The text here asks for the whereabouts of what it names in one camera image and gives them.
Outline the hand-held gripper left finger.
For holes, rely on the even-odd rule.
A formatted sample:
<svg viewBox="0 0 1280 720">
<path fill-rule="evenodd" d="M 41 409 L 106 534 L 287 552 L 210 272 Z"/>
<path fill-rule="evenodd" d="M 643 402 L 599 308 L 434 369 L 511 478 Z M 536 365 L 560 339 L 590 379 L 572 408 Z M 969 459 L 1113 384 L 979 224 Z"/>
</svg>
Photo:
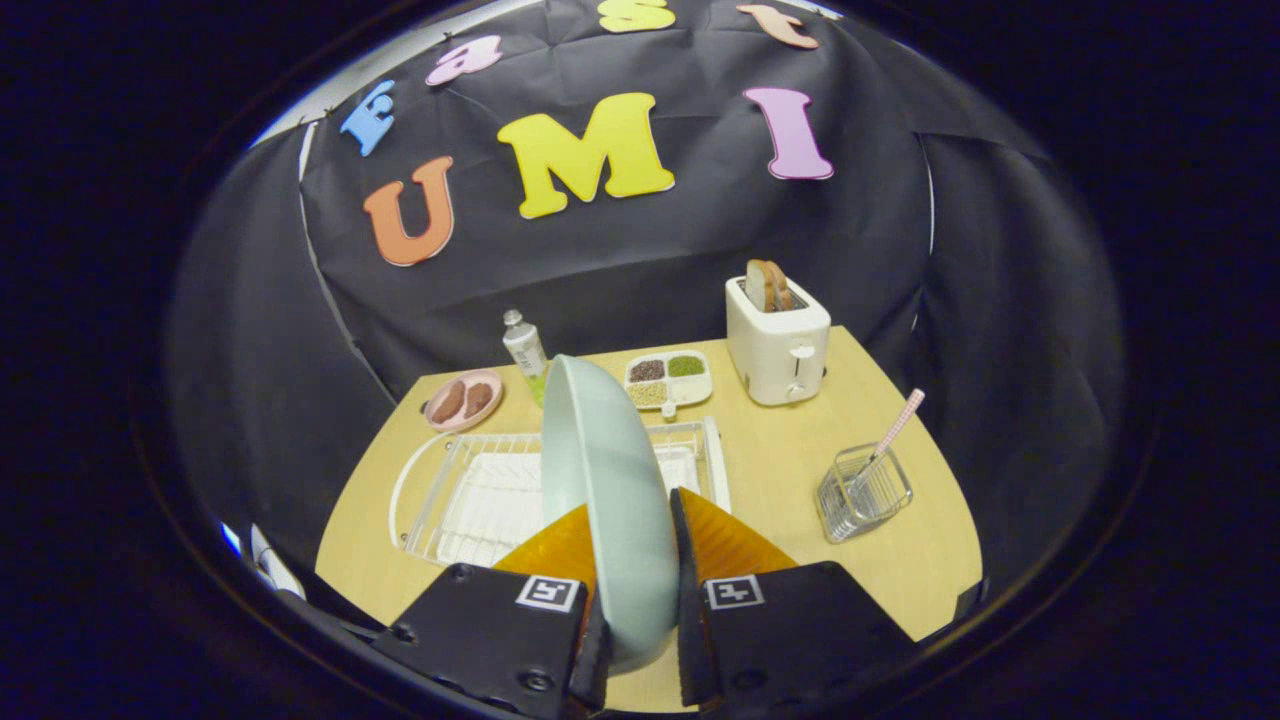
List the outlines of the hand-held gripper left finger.
<svg viewBox="0 0 1280 720">
<path fill-rule="evenodd" d="M 493 568 L 451 564 L 372 647 L 470 700 L 534 719 L 605 705 L 612 637 L 595 589 L 588 507 Z"/>
</svg>

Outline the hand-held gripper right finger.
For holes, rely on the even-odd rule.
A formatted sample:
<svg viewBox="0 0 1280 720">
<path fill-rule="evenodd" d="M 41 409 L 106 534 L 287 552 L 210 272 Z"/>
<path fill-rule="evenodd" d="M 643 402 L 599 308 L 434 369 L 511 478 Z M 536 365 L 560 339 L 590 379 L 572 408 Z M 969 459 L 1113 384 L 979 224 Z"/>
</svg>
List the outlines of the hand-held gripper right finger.
<svg viewBox="0 0 1280 720">
<path fill-rule="evenodd" d="M 838 562 L 800 564 L 712 501 L 669 495 L 680 694 L 703 714 L 795 714 L 879 680 L 915 641 Z"/>
</svg>

